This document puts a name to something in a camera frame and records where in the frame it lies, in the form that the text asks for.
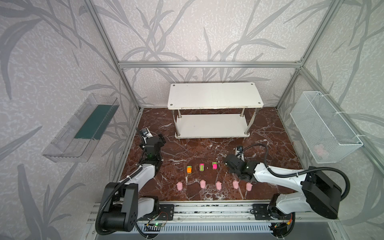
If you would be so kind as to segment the pink toy pig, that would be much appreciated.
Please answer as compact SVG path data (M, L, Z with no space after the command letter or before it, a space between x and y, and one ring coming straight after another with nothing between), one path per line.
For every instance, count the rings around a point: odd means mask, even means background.
M222 189L222 183L220 181L216 182L216 189L220 191Z
M206 181L205 180L201 180L200 181L200 187L201 187L201 189L205 189L206 188Z
M252 183L246 183L246 190L248 192L250 192L252 190L252 188L253 188L253 184Z
M178 182L176 186L177 186L177 190L178 191L182 191L183 190L183 183L182 182Z
M233 181L232 184L233 184L234 189L236 189L236 190L239 189L239 182L238 181Z

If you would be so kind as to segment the pink helmet green toy car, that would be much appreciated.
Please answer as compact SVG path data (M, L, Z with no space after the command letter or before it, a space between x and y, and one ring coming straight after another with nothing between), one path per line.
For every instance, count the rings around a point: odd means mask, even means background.
M216 170L218 168L218 163L217 162L213 162L212 163L212 167L214 170Z

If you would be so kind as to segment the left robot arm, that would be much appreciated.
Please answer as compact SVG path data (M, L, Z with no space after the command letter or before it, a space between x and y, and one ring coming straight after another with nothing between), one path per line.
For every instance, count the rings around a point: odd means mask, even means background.
M159 210L156 198L140 198L139 191L159 172L163 163L161 148L166 140L161 134L142 137L142 140L143 153L138 168L125 179L105 186L95 220L95 229L99 235L130 232L138 219L156 215Z

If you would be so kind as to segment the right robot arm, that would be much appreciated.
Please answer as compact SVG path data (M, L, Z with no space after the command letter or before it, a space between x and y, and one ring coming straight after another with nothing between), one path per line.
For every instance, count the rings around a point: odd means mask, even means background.
M269 211L274 215L314 212L327 219L337 219L340 202L351 189L348 176L335 168L291 170L260 162L245 162L234 154L226 156L224 163L230 173L236 174L240 180L273 184L294 191L292 194L273 196Z

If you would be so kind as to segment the white two-tier shelf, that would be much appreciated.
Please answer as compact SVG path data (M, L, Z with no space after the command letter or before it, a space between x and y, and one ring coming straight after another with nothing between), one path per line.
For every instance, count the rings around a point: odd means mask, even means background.
M177 139L248 138L255 121L245 110L258 113L264 106L254 83L171 84L168 109L172 111ZM183 115L182 110L240 109L236 114Z

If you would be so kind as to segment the pink toy in basket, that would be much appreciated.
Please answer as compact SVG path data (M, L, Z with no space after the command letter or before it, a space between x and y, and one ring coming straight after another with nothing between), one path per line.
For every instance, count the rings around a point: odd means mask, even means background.
M315 153L322 159L327 159L329 157L329 152L326 150L323 144L314 146Z

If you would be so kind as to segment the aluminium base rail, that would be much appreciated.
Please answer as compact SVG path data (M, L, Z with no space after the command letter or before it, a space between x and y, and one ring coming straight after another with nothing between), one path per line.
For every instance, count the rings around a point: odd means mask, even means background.
M296 222L330 222L314 212L295 213L273 219L268 213L268 201L163 201L160 205L172 205L171 210L161 209L160 221L176 223L277 223L289 220Z

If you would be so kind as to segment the clear plastic wall bin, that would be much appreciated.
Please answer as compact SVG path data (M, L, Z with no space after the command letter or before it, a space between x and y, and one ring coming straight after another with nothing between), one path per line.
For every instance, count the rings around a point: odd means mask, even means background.
M117 97L90 94L42 155L54 163L86 163L119 106Z

